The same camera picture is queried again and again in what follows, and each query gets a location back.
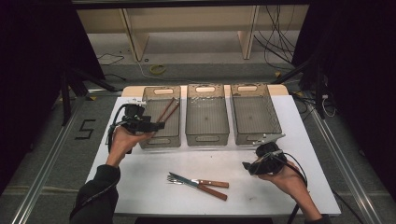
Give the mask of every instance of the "tabletop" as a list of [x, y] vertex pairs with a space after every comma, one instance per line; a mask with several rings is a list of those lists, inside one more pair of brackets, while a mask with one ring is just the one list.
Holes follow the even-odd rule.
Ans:
[[[114, 105], [109, 124], [118, 108], [126, 102], [139, 101], [144, 87], [128, 87]], [[285, 95], [282, 85], [269, 86], [283, 133], [278, 146], [302, 165], [308, 179], [308, 189], [322, 214], [337, 216], [341, 211], [320, 167], [294, 101]], [[226, 91], [227, 114], [232, 125], [229, 92]], [[189, 147], [185, 137], [186, 95], [181, 94], [180, 137], [176, 148], [142, 149], [137, 145], [120, 165], [119, 201], [116, 213], [140, 217], [273, 217], [288, 216], [295, 201], [270, 182], [250, 175], [243, 161], [257, 159], [254, 146], [238, 146], [230, 128], [225, 147]], [[107, 157], [106, 132], [99, 146], [87, 181], [96, 167]], [[169, 172], [187, 178], [229, 182], [228, 189], [216, 188], [228, 195], [220, 200], [198, 189], [170, 184]]]

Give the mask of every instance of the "gray plastic tray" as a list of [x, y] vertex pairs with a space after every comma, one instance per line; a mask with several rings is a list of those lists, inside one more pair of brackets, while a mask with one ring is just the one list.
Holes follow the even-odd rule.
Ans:
[[186, 138], [189, 146], [226, 146], [230, 127], [224, 87], [191, 84], [187, 91]]
[[282, 133], [266, 84], [232, 85], [231, 94], [237, 145], [251, 145], [265, 133]]
[[146, 102], [146, 109], [143, 115], [151, 116], [151, 122], [166, 119], [174, 108], [175, 111], [165, 122], [164, 129], [156, 132], [149, 140], [140, 142], [139, 145], [142, 148], [180, 147], [180, 87], [146, 87], [143, 93], [143, 101]]

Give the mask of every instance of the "aluminum rail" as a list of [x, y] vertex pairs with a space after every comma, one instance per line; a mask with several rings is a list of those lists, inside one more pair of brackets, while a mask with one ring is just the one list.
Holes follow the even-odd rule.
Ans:
[[316, 110], [313, 111], [312, 114], [315, 123], [318, 125], [319, 130], [323, 135], [323, 138], [326, 141], [326, 144], [329, 147], [329, 150], [332, 153], [332, 156], [334, 157], [334, 160], [337, 163], [337, 166], [340, 169], [340, 172], [343, 175], [347, 185], [349, 186], [349, 189], [354, 196], [366, 222], [373, 224], [384, 223], [381, 216], [376, 212], [375, 206], [373, 205], [370, 197], [367, 195], [364, 187], [361, 185], [361, 182], [353, 172], [352, 167], [349, 165], [349, 162], [342, 149], [332, 135], [332, 131], [327, 125], [326, 120], [322, 119]]
[[17, 209], [12, 224], [26, 223], [28, 217], [30, 216], [35, 206], [35, 202], [37, 201], [38, 196], [40, 195], [40, 192], [43, 189], [44, 184], [46, 183], [50, 175], [50, 172], [52, 171], [52, 167], [55, 164], [56, 160], [58, 159], [59, 153], [62, 150], [65, 139], [69, 134], [71, 127], [73, 126], [76, 120], [76, 116], [80, 111], [84, 101], [85, 101], [85, 97], [77, 98], [75, 105], [73, 106], [70, 120], [62, 127], [61, 131], [59, 132], [54, 144], [52, 145], [52, 148], [49, 151], [49, 155], [47, 156], [46, 160], [44, 161], [44, 164], [41, 166], [41, 169], [35, 178], [35, 181], [33, 182], [32, 186], [29, 188], [29, 191], [26, 193], [23, 201], [21, 202], [19, 208]]

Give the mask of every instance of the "floor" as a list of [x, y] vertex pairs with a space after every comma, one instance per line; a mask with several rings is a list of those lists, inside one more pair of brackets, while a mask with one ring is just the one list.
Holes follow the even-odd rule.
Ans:
[[[268, 38], [270, 34], [257, 32], [255, 36], [265, 44], [262, 35]], [[291, 44], [295, 44], [298, 31], [288, 31], [286, 37]], [[156, 85], [165, 79], [178, 84], [213, 80], [227, 83], [272, 81], [278, 73], [285, 74], [291, 68], [278, 56], [264, 52], [258, 40], [253, 43], [250, 59], [244, 60], [235, 32], [151, 34], [140, 63], [134, 62], [126, 35], [89, 35], [89, 38], [107, 74], [106, 81], [120, 88]], [[272, 39], [272, 42], [277, 45], [279, 40]], [[283, 51], [273, 49], [285, 56]], [[166, 72], [162, 75], [151, 74], [149, 67], [153, 64], [163, 64]], [[299, 91], [299, 77], [284, 83], [289, 92]], [[48, 122], [34, 143], [35, 149], [26, 155], [0, 198], [1, 224], [12, 223], [14, 218], [18, 220], [21, 217], [26, 220], [25, 223], [68, 222], [78, 186], [84, 183], [98, 141], [104, 134], [111, 106], [120, 96], [119, 93], [102, 91], [89, 82], [86, 85], [91, 90], [91, 98], [73, 100], [76, 114], [73, 123], [62, 127], [62, 102], [54, 104]], [[302, 97], [310, 97], [310, 94], [304, 92]], [[396, 223], [395, 202], [360, 154], [359, 146], [342, 116], [337, 113], [333, 116], [334, 108], [329, 106], [326, 119], [318, 119], [310, 104], [301, 100], [295, 103], [331, 188], [364, 223]], [[90, 138], [84, 141], [77, 140], [87, 134], [81, 131], [82, 123], [85, 123], [85, 129], [94, 130]], [[64, 139], [59, 138], [60, 133], [64, 134]], [[28, 197], [35, 187], [38, 188], [35, 197]], [[337, 198], [337, 202], [342, 215], [333, 217], [332, 223], [359, 223], [340, 199]], [[22, 208], [27, 208], [25, 214], [21, 214], [24, 211]], [[134, 220], [135, 217], [114, 217], [115, 223], [133, 223]], [[286, 217], [273, 217], [274, 223], [286, 223], [286, 220]], [[303, 223], [303, 219], [297, 217], [294, 223]]]

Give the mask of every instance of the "cable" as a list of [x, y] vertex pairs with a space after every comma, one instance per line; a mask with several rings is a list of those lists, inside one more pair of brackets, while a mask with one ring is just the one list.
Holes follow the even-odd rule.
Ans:
[[[270, 19], [271, 19], [273, 25], [276, 27], [276, 24], [274, 23], [274, 19], [273, 19], [272, 16], [271, 16], [271, 13], [270, 13], [270, 11], [269, 11], [269, 9], [268, 9], [268, 6], [266, 6], [266, 9], [267, 9], [268, 15], [270, 16]], [[279, 6], [277, 6], [276, 11], [277, 11], [278, 13], [280, 12]], [[276, 29], [276, 30], [277, 30], [277, 32], [282, 36], [282, 39], [285, 38], [286, 41], [287, 41], [292, 47], [295, 48], [295, 46], [294, 46], [293, 44], [290, 43], [290, 41], [285, 37], [285, 35], [284, 35], [282, 32], [280, 32], [279, 29]]]
[[277, 57], [279, 57], [280, 59], [282, 59], [283, 61], [290, 63], [290, 61], [288, 59], [285, 59], [284, 57], [280, 56], [279, 54], [277, 54], [275, 51], [273, 51], [272, 49], [269, 49], [267, 46], [264, 46], [264, 44], [254, 35], [254, 38], [260, 43], [260, 45], [262, 45], [263, 48], [268, 49], [269, 51], [271, 51], [271, 53], [275, 54]]
[[293, 21], [293, 17], [294, 17], [294, 9], [296, 8], [296, 5], [294, 5], [293, 6], [293, 11], [291, 12], [291, 18], [290, 18], [290, 22], [289, 22], [289, 24], [288, 24], [288, 29], [286, 29], [286, 32], [285, 32], [285, 34], [288, 32], [288, 30], [289, 30], [289, 28], [290, 28], [290, 25], [291, 25], [291, 22]]
[[[294, 159], [294, 161], [297, 162], [297, 160], [296, 160], [293, 156], [291, 156], [289, 153], [283, 153], [283, 154], [292, 157], [292, 158]], [[305, 186], [308, 187], [308, 180], [306, 179], [306, 175], [305, 175], [304, 169], [303, 169], [303, 167], [300, 165], [299, 162], [297, 162], [297, 164], [298, 164], [298, 166], [300, 167], [300, 169], [302, 170], [302, 172], [303, 172], [304, 175], [302, 175], [300, 171], [298, 171], [296, 168], [294, 168], [293, 166], [291, 166], [291, 165], [288, 164], [287, 162], [282, 161], [280, 158], [278, 158], [278, 157], [273, 157], [273, 158], [275, 158], [275, 159], [278, 160], [278, 161], [281, 161], [281, 162], [284, 163], [286, 166], [288, 166], [291, 170], [293, 170], [293, 171], [294, 171], [297, 175], [299, 175], [300, 178], [304, 181]], [[298, 204], [296, 204], [296, 205], [294, 206], [293, 211], [291, 212], [291, 214], [290, 214], [290, 216], [289, 216], [288, 224], [291, 224], [291, 223], [292, 223], [292, 221], [294, 220], [295, 216], [297, 215], [297, 212], [298, 212], [299, 209], [300, 209], [300, 206], [299, 206]]]
[[114, 62], [112, 62], [112, 63], [101, 63], [101, 65], [111, 65], [111, 64], [113, 64], [113, 63], [117, 63], [117, 62], [119, 62], [119, 61], [121, 61], [121, 60], [123, 60], [125, 57], [124, 56], [122, 56], [122, 55], [114, 55], [114, 54], [110, 54], [110, 53], [105, 53], [105, 54], [103, 54], [102, 56], [100, 56], [100, 57], [98, 57], [98, 58], [96, 58], [96, 59], [101, 59], [102, 57], [104, 57], [105, 55], [110, 55], [110, 56], [113, 56], [113, 57], [116, 57], [116, 58], [120, 58], [120, 59], [118, 59], [118, 60], [116, 60], [116, 61], [114, 61]]
[[272, 47], [277, 48], [277, 49], [281, 49], [281, 50], [285, 50], [285, 49], [282, 49], [282, 48], [280, 48], [279, 46], [277, 46], [277, 45], [271, 43], [267, 38], [265, 38], [265, 36], [262, 34], [261, 31], [259, 31], [259, 34], [260, 34], [260, 36], [261, 36], [265, 41], [267, 41], [268, 44], [270, 44]]
[[119, 77], [120, 79], [122, 79], [122, 80], [126, 81], [126, 78], [125, 78], [125, 77], [120, 77], [120, 76], [117, 76], [116, 74], [112, 74], [112, 73], [105, 74], [105, 76]]
[[309, 113], [305, 116], [305, 118], [303, 119], [303, 122], [306, 120], [306, 118], [308, 118], [308, 116], [312, 113], [312, 111], [314, 111], [315, 108], [311, 109], [311, 111], [309, 111]]
[[332, 114], [329, 114], [329, 113], [327, 112], [326, 108], [325, 108], [325, 105], [324, 105], [324, 102], [325, 102], [325, 101], [326, 101], [326, 98], [323, 99], [323, 101], [322, 101], [323, 111], [324, 111], [324, 113], [325, 113], [327, 116], [329, 116], [330, 118], [332, 118], [332, 117], [335, 116], [335, 112], [337, 111], [337, 109], [335, 108], [334, 111], [332, 112]]
[[270, 37], [268, 38], [268, 41], [267, 41], [267, 43], [265, 44], [265, 46], [264, 46], [263, 44], [262, 44], [262, 46], [264, 47], [264, 60], [265, 60], [265, 62], [266, 62], [267, 64], [269, 64], [270, 66], [276, 68], [275, 66], [271, 65], [271, 64], [268, 62], [268, 60], [267, 60], [267, 58], [266, 58], [266, 52], [265, 52], [266, 49], [269, 50], [269, 48], [268, 48], [268, 43], [270, 42], [271, 37], [272, 37], [273, 34], [274, 34], [274, 31], [275, 31], [275, 28], [273, 28], [272, 33], [271, 33]]
[[[279, 16], [280, 16], [280, 6], [277, 6], [276, 7], [276, 9], [277, 9], [277, 14], [276, 14], [276, 24], [277, 24], [277, 34], [278, 34], [278, 37], [279, 37], [279, 40], [278, 40], [278, 44], [280, 43], [280, 46], [281, 46], [281, 48], [283, 49], [283, 39], [282, 39], [282, 33], [280, 32], [280, 22], [279, 22]], [[288, 45], [285, 43], [285, 47], [286, 47], [286, 49], [288, 50], [288, 51], [290, 51], [289, 50], [289, 48], [288, 48]], [[289, 59], [289, 57], [288, 57], [288, 55], [286, 54], [286, 52], [285, 52], [285, 50], [283, 49], [282, 50], [283, 51], [283, 54], [285, 55], [285, 57], [288, 59], [288, 61], [290, 62], [290, 59]]]
[[352, 209], [352, 207], [343, 199], [341, 198], [340, 195], [337, 194], [337, 192], [335, 192], [335, 190], [332, 189], [332, 193], [341, 201], [343, 202], [344, 205], [346, 205], [346, 207], [349, 209], [349, 211], [355, 216], [355, 218], [359, 221], [359, 223], [363, 224], [363, 221], [361, 220], [361, 218], [358, 216], [358, 214], [355, 212], [355, 210]]
[[125, 121], [120, 121], [117, 122], [117, 118], [119, 117], [119, 113], [123, 108], [125, 108], [127, 105], [122, 105], [120, 108], [117, 110], [116, 115], [114, 116], [113, 123], [110, 125], [107, 131], [107, 148], [108, 148], [108, 153], [110, 153], [111, 145], [113, 144], [113, 133], [116, 130], [117, 126], [121, 125], [122, 123], [125, 123]]

